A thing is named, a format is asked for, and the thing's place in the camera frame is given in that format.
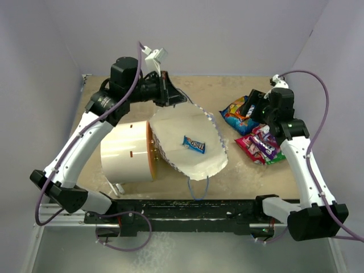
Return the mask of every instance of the blue candy bag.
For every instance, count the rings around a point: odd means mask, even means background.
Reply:
[[[250,134],[259,125],[258,122],[254,122],[249,118],[251,112],[254,110],[254,105],[251,106],[246,117],[240,115],[240,109],[247,99],[248,96],[241,97],[230,104],[225,110],[219,111],[224,120],[241,135]]]

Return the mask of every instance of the candy wrapper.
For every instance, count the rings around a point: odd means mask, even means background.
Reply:
[[[254,163],[270,165],[286,158],[267,125],[257,127],[252,134],[235,141]]]
[[[274,136],[272,136],[269,132],[269,125],[258,126],[252,130],[252,133],[257,135],[262,141],[269,144],[270,146],[279,148]]]
[[[257,148],[260,149],[260,151],[270,160],[272,160],[278,152],[277,148],[274,148],[273,146],[264,143],[262,140],[259,139],[257,135],[250,136],[249,140],[253,142],[257,146]]]
[[[254,163],[265,164],[266,161],[261,151],[255,146],[255,144],[249,139],[249,137],[249,135],[243,136],[242,138],[236,139],[235,142]]]
[[[230,104],[225,110],[220,111],[224,120],[241,135],[251,133],[252,129],[259,125],[258,122],[254,122],[249,118],[251,112],[254,110],[253,105],[245,117],[240,115],[240,109],[247,99],[248,96],[241,97]]]

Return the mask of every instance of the red candy bag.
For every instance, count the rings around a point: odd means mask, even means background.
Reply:
[[[262,152],[257,148],[257,146],[249,140],[251,135],[245,135],[242,138],[238,138],[235,142],[240,146],[241,149],[250,157],[254,163],[265,164],[266,161],[262,156]]]

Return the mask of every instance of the blue string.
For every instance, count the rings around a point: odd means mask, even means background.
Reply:
[[[191,193],[192,198],[193,198],[194,200],[196,200],[196,201],[201,201],[201,200],[203,200],[203,199],[206,197],[206,195],[207,195],[207,191],[208,191],[208,189],[209,189],[209,183],[210,183],[210,181],[209,181],[209,177],[207,177],[207,183],[206,183],[206,188],[205,188],[205,193],[204,193],[204,195],[203,195],[201,198],[195,198],[195,194],[193,193],[193,190],[192,190],[192,188],[191,188],[191,185],[189,184],[189,178],[188,178],[188,179],[187,179],[187,184],[188,184],[189,192]]]

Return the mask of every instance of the snack bag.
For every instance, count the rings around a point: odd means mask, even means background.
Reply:
[[[275,148],[279,148],[277,142],[275,141],[274,136],[269,132],[269,125],[260,125],[252,130],[254,135],[257,135],[262,141],[273,146]]]
[[[273,159],[269,159],[267,157],[264,157],[266,164],[270,165],[273,163],[276,163],[278,161],[281,161],[283,159],[286,159],[286,156],[281,152],[281,150],[279,150],[279,152],[275,155],[275,157]]]
[[[249,109],[246,117],[240,115],[240,109],[248,99],[248,96],[241,97],[230,104],[225,110],[219,111],[224,120],[241,135],[251,133],[252,129],[259,125],[249,118],[254,110],[254,105]]]
[[[262,152],[257,148],[257,146],[249,139],[250,135],[238,138],[235,142],[240,146],[240,148],[247,154],[248,157],[258,164],[265,164],[266,161],[262,155]]]

